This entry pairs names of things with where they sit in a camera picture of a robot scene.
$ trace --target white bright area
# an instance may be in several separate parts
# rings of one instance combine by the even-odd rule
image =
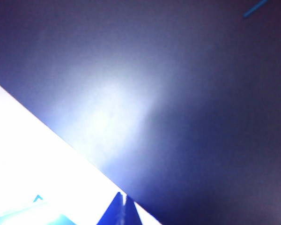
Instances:
[[[41,195],[77,225],[95,225],[118,191],[0,87],[0,213]],[[136,207],[144,225],[159,224]]]

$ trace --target dark blue triangular shape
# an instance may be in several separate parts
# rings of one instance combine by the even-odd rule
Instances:
[[[123,196],[116,194],[97,225],[119,225],[123,217]]]
[[[125,204],[125,225],[142,225],[134,201],[127,196]]]

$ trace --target blue line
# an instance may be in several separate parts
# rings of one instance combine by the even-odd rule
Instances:
[[[257,9],[259,9],[260,7],[262,7],[264,4],[266,4],[268,2],[268,0],[261,0],[260,2],[258,2],[255,6],[253,6],[252,8],[250,8],[247,12],[244,13],[243,17],[247,18],[249,15],[251,15],[253,12],[255,12]]]

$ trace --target bright light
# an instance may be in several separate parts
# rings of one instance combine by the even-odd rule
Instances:
[[[9,216],[2,225],[47,225],[59,217],[60,214],[52,207],[49,207],[48,204],[42,204]]]
[[[110,114],[125,111],[122,99],[119,90],[114,99],[103,101],[93,111],[95,119],[89,121],[98,131],[94,135],[102,134],[101,141],[118,131],[120,134],[113,136],[116,141],[128,134],[129,126],[136,125],[137,113],[131,117],[132,111]],[[129,126],[121,128],[125,119],[130,121]],[[0,87],[0,213],[31,203],[41,195],[74,223],[97,224],[118,191],[121,190],[115,184]],[[29,221],[38,213],[27,212],[24,218],[13,218],[13,223],[36,224]],[[44,219],[54,219],[56,215],[49,214]]]

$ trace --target purple surface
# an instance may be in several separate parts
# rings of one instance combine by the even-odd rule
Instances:
[[[0,85],[165,225],[281,225],[281,0],[255,3],[0,0]],[[110,80],[150,107],[103,165],[75,122]]]

